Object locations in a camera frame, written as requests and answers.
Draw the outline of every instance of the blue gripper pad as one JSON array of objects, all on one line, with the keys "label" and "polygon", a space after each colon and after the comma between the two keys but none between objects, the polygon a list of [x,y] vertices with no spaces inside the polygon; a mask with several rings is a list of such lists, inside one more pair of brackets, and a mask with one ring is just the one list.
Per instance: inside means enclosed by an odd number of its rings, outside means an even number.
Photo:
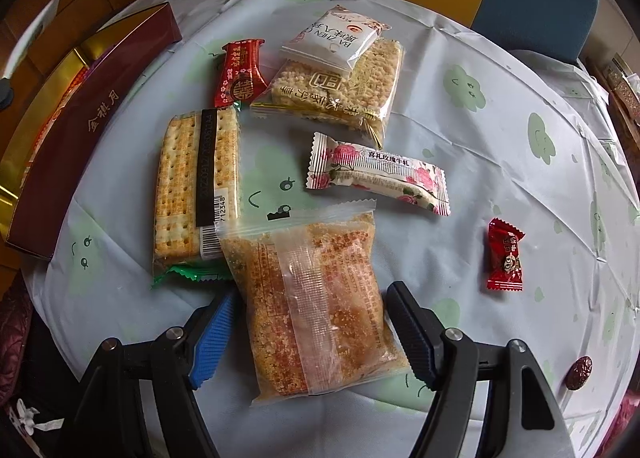
[{"label": "blue gripper pad", "polygon": [[196,343],[193,350],[193,366],[189,373],[189,381],[194,390],[197,390],[205,380],[213,377],[218,367],[220,357],[231,336],[235,312],[238,311],[238,301],[238,292],[235,290],[230,292],[211,317]]}]

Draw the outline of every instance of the metal bolt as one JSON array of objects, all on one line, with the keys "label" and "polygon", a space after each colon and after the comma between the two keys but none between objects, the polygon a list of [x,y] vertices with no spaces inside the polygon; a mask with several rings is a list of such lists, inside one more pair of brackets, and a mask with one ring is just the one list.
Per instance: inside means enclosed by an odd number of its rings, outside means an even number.
[{"label": "metal bolt", "polygon": [[100,346],[102,346],[102,349],[106,352],[110,352],[111,350],[113,350],[116,346],[118,345],[118,340],[114,339],[113,337],[109,337],[108,339],[105,339],[102,341],[102,344]]},{"label": "metal bolt", "polygon": [[444,332],[447,339],[451,339],[452,341],[459,341],[462,339],[462,332],[457,328],[447,328]]},{"label": "metal bolt", "polygon": [[520,339],[514,339],[513,341],[511,341],[511,346],[517,349],[517,351],[519,351],[520,353],[524,353],[527,351],[527,345]]},{"label": "metal bolt", "polygon": [[184,330],[179,326],[172,326],[165,333],[167,339],[171,339],[172,341],[177,341],[180,337],[184,335]]}]

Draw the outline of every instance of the white pastry package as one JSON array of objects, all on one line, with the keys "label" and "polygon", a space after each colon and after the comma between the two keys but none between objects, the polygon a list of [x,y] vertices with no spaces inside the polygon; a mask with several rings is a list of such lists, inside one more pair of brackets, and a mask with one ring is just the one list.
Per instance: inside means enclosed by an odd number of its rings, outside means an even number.
[{"label": "white pastry package", "polygon": [[340,5],[282,46],[294,61],[348,77],[362,54],[391,27]]}]

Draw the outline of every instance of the tablecloth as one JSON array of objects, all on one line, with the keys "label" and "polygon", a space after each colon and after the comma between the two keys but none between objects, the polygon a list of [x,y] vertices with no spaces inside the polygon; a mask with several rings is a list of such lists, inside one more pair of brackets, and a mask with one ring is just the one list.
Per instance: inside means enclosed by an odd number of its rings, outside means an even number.
[{"label": "tablecloth", "polygon": [[[282,63],[283,41],[340,4],[388,23],[385,37],[406,48],[385,149],[441,167],[452,211],[436,216],[378,197],[373,265],[380,287],[402,279],[445,326],[476,341],[526,341],[556,394],[577,456],[593,456],[639,347],[638,194],[602,89],[577,68],[527,52],[516,53],[519,60],[402,0],[139,0],[121,15],[161,1],[171,3],[183,40],[145,70],[112,117],[68,208],[53,260],[25,270],[33,303],[74,373],[81,376],[106,337],[152,340],[210,298],[206,284],[180,279],[152,290],[150,272],[162,137],[172,116],[209,106],[212,54],[231,40],[264,38],[260,66],[268,79]],[[370,197],[351,188],[304,189],[313,132],[351,141],[355,132],[247,111],[241,128],[245,217],[266,222],[282,205]],[[280,186],[286,180],[292,186]],[[526,233],[522,292],[485,287],[486,228],[494,216]],[[74,242],[79,250],[72,252]],[[593,359],[593,373],[569,392],[562,379],[582,355]],[[474,456],[486,393],[480,382],[465,458]],[[196,392],[225,458],[408,456],[433,398],[411,373],[252,407],[256,395],[242,326],[215,376]],[[161,450],[149,384],[143,402]]]}]

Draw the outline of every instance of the red candy wrapper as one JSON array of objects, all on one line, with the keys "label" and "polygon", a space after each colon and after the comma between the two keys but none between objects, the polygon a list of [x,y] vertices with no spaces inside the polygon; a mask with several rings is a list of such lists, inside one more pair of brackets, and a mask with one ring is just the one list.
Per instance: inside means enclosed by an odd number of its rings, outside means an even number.
[{"label": "red candy wrapper", "polygon": [[238,101],[253,101],[267,89],[258,70],[258,48],[263,39],[244,39],[227,43],[225,64],[214,96],[213,105],[224,108]]},{"label": "red candy wrapper", "polygon": [[486,280],[489,290],[522,290],[518,242],[523,237],[524,232],[500,218],[494,218],[489,222],[492,268]]}]

